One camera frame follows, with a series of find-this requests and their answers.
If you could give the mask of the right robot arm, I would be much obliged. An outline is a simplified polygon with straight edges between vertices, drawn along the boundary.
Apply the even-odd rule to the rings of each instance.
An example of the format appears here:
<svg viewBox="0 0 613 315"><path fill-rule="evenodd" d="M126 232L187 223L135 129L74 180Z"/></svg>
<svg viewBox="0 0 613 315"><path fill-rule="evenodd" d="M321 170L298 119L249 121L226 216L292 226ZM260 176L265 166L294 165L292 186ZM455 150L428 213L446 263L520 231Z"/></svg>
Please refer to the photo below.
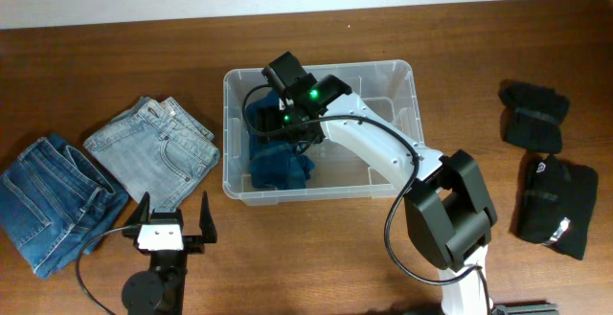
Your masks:
<svg viewBox="0 0 613 315"><path fill-rule="evenodd" d="M399 194L384 224L385 248L394 264L391 228L399 207L419 253L438 271L435 280L407 267L412 279L438 286L440 305L425 313L444 315L557 314L556 304L495 304L488 292L486 256L497 213L477 162L459 149L450 156L417 143L378 116L343 80L317 79L290 52L262 71L280 98L273 119L248 124L255 134L299 142L327 138L368 163Z"/></svg>

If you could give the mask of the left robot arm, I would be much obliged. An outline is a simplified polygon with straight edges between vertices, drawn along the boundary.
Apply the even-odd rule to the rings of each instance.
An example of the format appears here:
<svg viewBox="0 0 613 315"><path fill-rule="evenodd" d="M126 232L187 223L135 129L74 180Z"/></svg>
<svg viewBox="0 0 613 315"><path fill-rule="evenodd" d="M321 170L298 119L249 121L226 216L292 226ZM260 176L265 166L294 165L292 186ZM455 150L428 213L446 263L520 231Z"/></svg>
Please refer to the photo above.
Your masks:
<svg viewBox="0 0 613 315"><path fill-rule="evenodd" d="M201 200L201 233L185 236L183 226L179 209L151 211L148 193L126 221L122 235L149 257L148 269L132 275L123 286L122 303L128 315L181 315L188 256L202 254L207 244L217 243L207 194Z"/></svg>

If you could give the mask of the light blue jeans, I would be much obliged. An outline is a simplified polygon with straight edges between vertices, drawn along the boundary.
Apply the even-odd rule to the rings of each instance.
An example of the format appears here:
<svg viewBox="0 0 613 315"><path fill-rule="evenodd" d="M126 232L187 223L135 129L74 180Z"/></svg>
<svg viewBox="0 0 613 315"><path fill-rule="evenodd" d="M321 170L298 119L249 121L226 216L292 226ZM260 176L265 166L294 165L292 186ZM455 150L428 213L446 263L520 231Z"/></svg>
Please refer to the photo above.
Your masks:
<svg viewBox="0 0 613 315"><path fill-rule="evenodd" d="M85 149L155 212L172 212L218 163L215 135L174 98L141 97L84 142Z"/></svg>

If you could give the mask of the small black garment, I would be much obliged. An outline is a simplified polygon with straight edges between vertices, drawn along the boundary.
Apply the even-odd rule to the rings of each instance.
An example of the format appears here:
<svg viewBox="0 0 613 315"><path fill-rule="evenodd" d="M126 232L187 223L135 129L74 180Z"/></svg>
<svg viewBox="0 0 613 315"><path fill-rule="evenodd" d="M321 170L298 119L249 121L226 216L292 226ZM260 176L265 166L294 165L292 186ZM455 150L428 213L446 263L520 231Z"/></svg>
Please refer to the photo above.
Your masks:
<svg viewBox="0 0 613 315"><path fill-rule="evenodd" d="M506 80L499 99L508 114L503 140L532 152L558 154L562 151L561 125L570 101L554 88L518 80Z"/></svg>

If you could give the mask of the teal garment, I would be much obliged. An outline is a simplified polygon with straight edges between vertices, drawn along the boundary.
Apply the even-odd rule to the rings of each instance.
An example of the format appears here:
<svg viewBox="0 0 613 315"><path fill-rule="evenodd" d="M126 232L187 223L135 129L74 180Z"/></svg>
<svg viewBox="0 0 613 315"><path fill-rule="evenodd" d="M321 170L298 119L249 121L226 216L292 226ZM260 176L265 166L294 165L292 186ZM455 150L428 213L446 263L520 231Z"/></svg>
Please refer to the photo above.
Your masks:
<svg viewBox="0 0 613 315"><path fill-rule="evenodd" d="M246 119L256 129L268 131L258 121L272 113L276 117L279 109L279 96L270 90L262 99L246 106ZM249 134L249 173L255 189L297 190L307 186L314 162L304 154L298 154L295 146L287 141L267 141L256 135L252 129Z"/></svg>

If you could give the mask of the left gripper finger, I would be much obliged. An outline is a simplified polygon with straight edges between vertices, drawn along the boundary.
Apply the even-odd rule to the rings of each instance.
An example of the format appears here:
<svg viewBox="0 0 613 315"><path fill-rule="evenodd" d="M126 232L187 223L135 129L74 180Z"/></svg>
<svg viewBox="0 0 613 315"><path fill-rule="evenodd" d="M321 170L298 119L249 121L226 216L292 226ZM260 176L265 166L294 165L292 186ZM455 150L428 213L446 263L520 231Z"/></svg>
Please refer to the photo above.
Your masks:
<svg viewBox="0 0 613 315"><path fill-rule="evenodd" d="M208 193L206 191L204 191L202 194L199 228L201 230L201 235L198 239L200 244L217 243L216 225L211 215Z"/></svg>
<svg viewBox="0 0 613 315"><path fill-rule="evenodd" d="M137 208L125 222L124 233L138 233L143 224L148 223L149 216L149 193L146 191Z"/></svg>

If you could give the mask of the large black garment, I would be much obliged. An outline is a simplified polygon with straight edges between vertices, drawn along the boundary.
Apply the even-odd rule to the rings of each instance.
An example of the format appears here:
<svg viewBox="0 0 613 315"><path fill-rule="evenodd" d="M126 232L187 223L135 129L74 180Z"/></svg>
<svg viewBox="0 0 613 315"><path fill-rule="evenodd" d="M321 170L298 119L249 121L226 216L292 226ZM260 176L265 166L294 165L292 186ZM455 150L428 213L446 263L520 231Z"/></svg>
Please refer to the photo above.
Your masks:
<svg viewBox="0 0 613 315"><path fill-rule="evenodd" d="M521 192L518 237L582 260L598 183L599 176L590 167L554 155L531 159Z"/></svg>

